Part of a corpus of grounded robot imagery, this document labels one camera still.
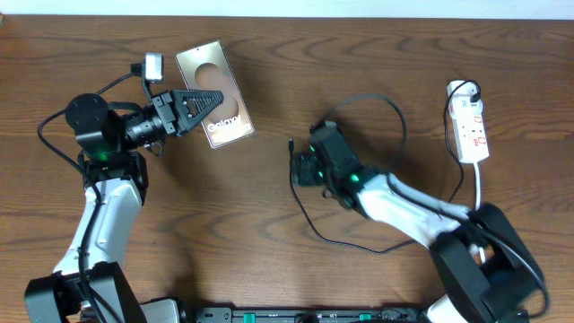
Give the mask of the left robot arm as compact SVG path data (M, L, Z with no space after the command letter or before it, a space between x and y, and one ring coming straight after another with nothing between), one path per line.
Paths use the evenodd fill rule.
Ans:
M30 321L186 322L176 298L139 303L122 266L148 188L139 148L183 136L224 101L220 91L167 91L145 107L85 93L62 110L82 147L73 167L83 178L85 207L73 241L51 275L30 280Z

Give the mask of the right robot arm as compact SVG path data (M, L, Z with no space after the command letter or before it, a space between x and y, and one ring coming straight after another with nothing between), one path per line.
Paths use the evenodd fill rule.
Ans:
M290 153L290 186L322 187L344 209L386 223L429 252L445 296L424 315L429 322L520 322L521 304L539 291L550 304L544 274L495 205L473 210L363 165L336 123L312 127L309 148Z

